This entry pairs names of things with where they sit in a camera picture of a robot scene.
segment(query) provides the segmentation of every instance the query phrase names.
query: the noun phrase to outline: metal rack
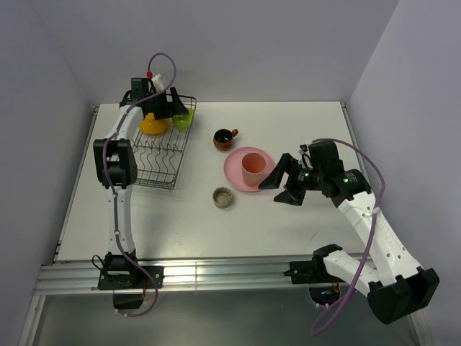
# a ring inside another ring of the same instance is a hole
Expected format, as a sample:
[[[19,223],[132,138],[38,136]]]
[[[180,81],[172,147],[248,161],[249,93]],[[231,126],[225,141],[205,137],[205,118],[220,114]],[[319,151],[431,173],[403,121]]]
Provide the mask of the metal rack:
[[[133,153],[138,164],[138,179],[135,185],[174,189],[197,107],[194,97],[179,97],[184,106],[194,111],[190,126],[185,131],[179,131],[170,121],[166,131],[157,136],[137,130],[133,140]]]

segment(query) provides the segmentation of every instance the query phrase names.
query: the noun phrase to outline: small mug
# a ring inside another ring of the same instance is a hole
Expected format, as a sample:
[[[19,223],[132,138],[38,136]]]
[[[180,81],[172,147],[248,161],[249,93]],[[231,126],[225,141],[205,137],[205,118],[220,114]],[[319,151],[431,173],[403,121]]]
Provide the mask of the small mug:
[[[243,183],[249,187],[258,186],[265,178],[266,159],[258,153],[249,153],[242,158]]]
[[[213,137],[213,143],[215,147],[221,151],[229,150],[233,145],[233,138],[238,135],[238,130],[234,129],[232,131],[222,129],[218,130]]]

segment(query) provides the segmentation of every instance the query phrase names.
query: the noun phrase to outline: table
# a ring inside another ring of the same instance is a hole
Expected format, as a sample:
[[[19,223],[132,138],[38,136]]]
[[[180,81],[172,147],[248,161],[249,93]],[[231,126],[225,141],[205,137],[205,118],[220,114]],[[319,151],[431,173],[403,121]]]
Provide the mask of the table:
[[[84,154],[78,184],[61,234],[58,261],[89,260],[107,253],[108,205],[96,176],[92,143],[103,138],[118,116],[118,105],[101,105]],[[302,207],[274,203],[280,190],[240,192],[227,182],[227,153],[215,149],[214,132],[237,128],[234,148],[256,146],[277,162],[299,145],[332,137],[352,142],[339,102],[198,103],[176,189],[134,187],[132,230],[139,259],[191,259],[312,254],[336,243],[360,253],[364,245],[332,202],[307,192]],[[345,169],[359,168],[355,153],[339,146]],[[234,204],[217,209],[216,187],[229,187]]]

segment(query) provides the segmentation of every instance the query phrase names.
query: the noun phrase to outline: pink cup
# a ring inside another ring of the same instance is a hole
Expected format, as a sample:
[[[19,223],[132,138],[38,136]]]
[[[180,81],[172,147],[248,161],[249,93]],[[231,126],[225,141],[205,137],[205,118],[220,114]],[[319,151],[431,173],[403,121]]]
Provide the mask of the pink cup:
[[[265,178],[266,159],[258,153],[249,153],[242,159],[243,182],[246,186],[255,187]]]

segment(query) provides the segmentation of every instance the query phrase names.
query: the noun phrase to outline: purple tube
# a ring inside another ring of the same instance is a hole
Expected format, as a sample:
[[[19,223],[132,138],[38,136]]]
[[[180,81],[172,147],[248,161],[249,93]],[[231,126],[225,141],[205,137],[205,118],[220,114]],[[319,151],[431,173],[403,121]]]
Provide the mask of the purple tube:
[[[125,250],[123,249],[122,244],[120,243],[120,237],[119,237],[120,230],[119,230],[119,227],[118,227],[119,225],[118,225],[118,209],[117,209],[117,196],[118,196],[118,194],[115,191],[114,184],[112,183],[112,180],[110,179],[110,176],[109,176],[109,169],[107,167],[107,157],[106,157],[106,155],[107,155],[107,147],[108,147],[110,141],[113,138],[117,137],[118,132],[122,128],[122,125],[125,122],[126,118],[128,117],[128,114],[130,114],[131,110],[134,107],[137,107],[138,105],[143,103],[144,101],[147,101],[148,99],[153,99],[154,97],[157,97],[158,95],[163,94],[164,92],[166,92],[166,90],[168,90],[171,87],[171,85],[173,85],[174,80],[176,78],[176,64],[174,63],[173,59],[170,56],[168,56],[167,54],[165,54],[165,53],[156,53],[156,54],[154,54],[152,56],[152,58],[150,59],[150,61],[149,61],[148,71],[151,70],[152,60],[157,56],[165,56],[171,61],[171,64],[173,65],[173,77],[171,78],[171,81],[169,82],[169,84],[166,86],[165,89],[163,89],[163,90],[161,90],[161,91],[159,91],[159,92],[157,92],[155,94],[152,94],[150,96],[147,96],[147,97],[145,97],[143,99],[140,99],[139,101],[137,101],[134,104],[132,104],[131,106],[129,106],[126,113],[120,118],[120,122],[117,124],[117,132],[112,134],[108,139],[106,139],[106,141],[104,142],[104,145],[102,147],[102,164],[103,164],[103,167],[104,167],[104,175],[106,176],[106,180],[109,183],[109,186],[112,189],[112,194],[114,196],[114,218],[115,218],[114,219],[114,221],[115,221],[114,222],[114,225],[115,225],[114,235],[115,235],[115,241],[117,242],[118,249],[122,253],[123,257],[128,262],[130,262],[132,265],[137,267],[142,273],[144,273],[144,275],[146,275],[146,277],[152,282],[152,285],[156,290],[155,298],[153,299],[152,304],[146,310],[144,310],[142,312],[139,312],[139,313],[136,313],[136,314],[127,314],[124,311],[118,311],[119,314],[122,314],[123,316],[126,316],[126,317],[139,317],[139,316],[147,314],[150,310],[152,310],[152,308],[156,305],[156,302],[157,302],[157,299],[158,299],[158,286],[157,286],[157,282],[152,278],[152,275],[149,274],[149,272],[147,270],[145,270],[144,268],[142,268],[138,263],[133,261],[125,253]]]
[[[349,144],[347,142],[341,141],[339,139],[319,138],[319,139],[315,139],[313,141],[313,143],[315,143],[315,142],[323,142],[323,141],[337,142],[337,143],[340,143],[340,144],[344,144],[345,146],[348,146],[351,149],[354,149],[358,154],[360,154],[360,156],[362,156],[373,167],[373,169],[376,171],[376,174],[378,175],[378,177],[380,178],[380,181],[381,181],[381,190],[377,194],[375,205],[374,205],[373,208],[379,207],[380,203],[381,203],[382,194],[384,193],[386,184],[385,184],[385,181],[384,181],[384,177],[382,176],[380,170],[377,168],[376,164],[363,151],[361,151],[360,149],[356,148],[355,146],[353,146],[353,145],[351,145],[351,144]],[[338,299],[333,304],[331,304],[314,321],[314,323],[312,325],[312,328],[310,329],[310,331],[311,331],[311,333],[312,333],[312,335],[314,337],[316,337],[316,336],[322,334],[323,332],[325,332],[336,321],[336,319],[338,318],[338,316],[341,314],[342,310],[346,306],[347,302],[349,301],[349,299],[354,294],[355,285],[357,284],[357,281],[359,280],[360,273],[362,272],[363,267],[365,266],[365,262],[367,261],[368,254],[370,253],[370,248],[372,247],[373,236],[375,235],[375,229],[376,229],[376,214],[373,214],[372,215],[372,226],[371,226],[371,229],[370,229],[370,236],[368,237],[367,245],[365,246],[365,250],[363,252],[362,259],[360,260],[359,267],[357,268],[357,271],[355,272],[355,275],[352,278],[351,285],[349,286],[349,289],[347,290],[347,292],[346,292],[346,294],[344,296],[340,297],[340,299]],[[329,313],[332,309],[336,309],[336,311],[333,313],[333,316],[330,317],[330,319],[322,327],[316,329],[317,325],[320,323],[320,321],[323,318],[325,318],[326,314]]]

